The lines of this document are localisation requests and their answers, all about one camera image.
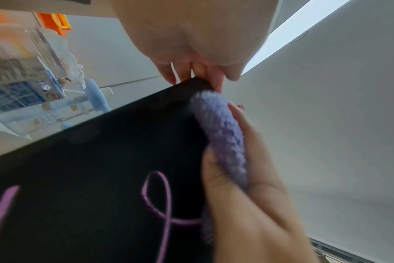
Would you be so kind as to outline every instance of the light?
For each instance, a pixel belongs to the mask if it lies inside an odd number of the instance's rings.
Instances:
[[[310,0],[269,34],[263,46],[243,69],[242,75],[349,1]]]

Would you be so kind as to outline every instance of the purple fuzzy yarn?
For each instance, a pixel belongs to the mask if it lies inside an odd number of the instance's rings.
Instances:
[[[219,164],[230,179],[246,191],[248,179],[243,134],[228,103],[225,97],[211,91],[203,91],[191,99],[194,115],[209,139]],[[206,206],[201,216],[201,231],[203,241],[212,243],[213,224]]]

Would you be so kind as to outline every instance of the purple chenille yarn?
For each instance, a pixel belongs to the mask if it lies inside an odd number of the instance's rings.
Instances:
[[[209,139],[219,164],[230,179],[243,191],[247,191],[243,134],[228,107],[229,100],[212,91],[203,91],[191,99],[194,115]],[[205,243],[214,241],[213,224],[207,206],[201,215],[201,234]]]

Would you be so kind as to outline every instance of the hand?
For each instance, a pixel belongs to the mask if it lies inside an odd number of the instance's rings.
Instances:
[[[318,263],[261,136],[241,109],[229,108],[245,140],[249,191],[227,178],[208,147],[202,180],[215,229],[214,262]]]
[[[135,46],[175,84],[195,76],[221,91],[266,40],[278,0],[111,0]]]

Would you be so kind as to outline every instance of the product box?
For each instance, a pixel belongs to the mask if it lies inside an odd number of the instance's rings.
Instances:
[[[65,97],[39,58],[0,59],[0,113]]]

